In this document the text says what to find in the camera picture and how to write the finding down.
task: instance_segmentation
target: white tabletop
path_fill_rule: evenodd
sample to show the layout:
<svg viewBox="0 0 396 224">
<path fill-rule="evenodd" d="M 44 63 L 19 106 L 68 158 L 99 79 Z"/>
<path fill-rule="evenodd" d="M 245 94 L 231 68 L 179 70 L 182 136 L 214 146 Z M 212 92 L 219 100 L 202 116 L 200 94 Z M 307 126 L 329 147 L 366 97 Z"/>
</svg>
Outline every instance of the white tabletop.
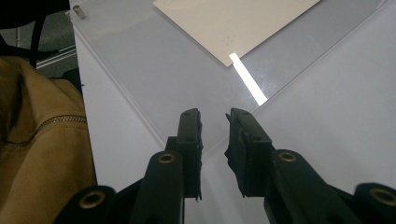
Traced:
<svg viewBox="0 0 396 224">
<path fill-rule="evenodd" d="M 372 181 L 396 189 L 395 21 L 396 1 L 389 0 L 255 114 L 276 148 L 298 151 L 348 192 Z M 98 182 L 121 190 L 144 175 L 164 146 L 79 35 L 76 45 Z M 186 223 L 265 222 L 262 199 L 238 192 L 222 155 L 226 147 L 204 155 L 204 200 L 187 202 Z"/>
</svg>

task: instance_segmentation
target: white paper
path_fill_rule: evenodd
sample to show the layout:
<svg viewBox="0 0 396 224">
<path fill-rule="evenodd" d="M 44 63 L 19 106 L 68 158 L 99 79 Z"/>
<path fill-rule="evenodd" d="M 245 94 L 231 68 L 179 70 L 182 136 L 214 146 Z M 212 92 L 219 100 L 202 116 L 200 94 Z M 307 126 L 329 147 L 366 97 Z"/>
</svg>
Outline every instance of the white paper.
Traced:
<svg viewBox="0 0 396 224">
<path fill-rule="evenodd" d="M 157 0 L 154 5 L 226 66 L 319 0 Z"/>
</svg>

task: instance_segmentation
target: brown bag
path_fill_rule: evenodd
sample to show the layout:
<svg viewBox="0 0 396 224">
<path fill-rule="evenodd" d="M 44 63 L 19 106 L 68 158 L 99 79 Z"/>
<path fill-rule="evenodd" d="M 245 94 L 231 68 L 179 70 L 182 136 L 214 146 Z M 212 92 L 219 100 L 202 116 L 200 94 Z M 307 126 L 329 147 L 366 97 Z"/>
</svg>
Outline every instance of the brown bag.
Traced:
<svg viewBox="0 0 396 224">
<path fill-rule="evenodd" d="M 52 223 L 95 184 L 80 93 L 22 59 L 0 57 L 0 223 Z"/>
</svg>

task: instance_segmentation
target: white table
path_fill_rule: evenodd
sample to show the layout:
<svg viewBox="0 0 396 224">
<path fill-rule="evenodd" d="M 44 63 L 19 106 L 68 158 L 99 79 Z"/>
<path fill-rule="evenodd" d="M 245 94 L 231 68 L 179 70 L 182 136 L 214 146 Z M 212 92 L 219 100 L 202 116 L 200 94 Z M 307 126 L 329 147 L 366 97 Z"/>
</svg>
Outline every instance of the white table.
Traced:
<svg viewBox="0 0 396 224">
<path fill-rule="evenodd" d="M 348 192 L 372 181 L 396 189 L 395 21 L 390 0 L 256 113 L 276 148 L 298 151 Z M 79 35 L 76 45 L 98 182 L 120 190 L 144 175 L 163 146 Z M 242 199 L 222 155 L 227 143 L 219 147 L 204 155 L 204 200 L 187 202 L 186 223 L 264 222 L 262 199 Z"/>
</svg>

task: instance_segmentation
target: floor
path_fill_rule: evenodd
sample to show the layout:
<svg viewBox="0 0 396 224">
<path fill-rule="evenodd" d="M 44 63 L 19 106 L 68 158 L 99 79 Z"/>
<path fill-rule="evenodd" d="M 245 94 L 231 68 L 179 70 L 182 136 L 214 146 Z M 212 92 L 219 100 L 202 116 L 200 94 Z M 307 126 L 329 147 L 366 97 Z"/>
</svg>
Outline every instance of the floor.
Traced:
<svg viewBox="0 0 396 224">
<path fill-rule="evenodd" d="M 30 48 L 34 23 L 16 29 L 0 30 L 11 46 Z M 73 25 L 64 12 L 46 18 L 40 38 L 39 50 L 62 49 L 62 53 L 37 62 L 37 70 L 46 77 L 61 77 L 64 72 L 78 67 Z"/>
</svg>

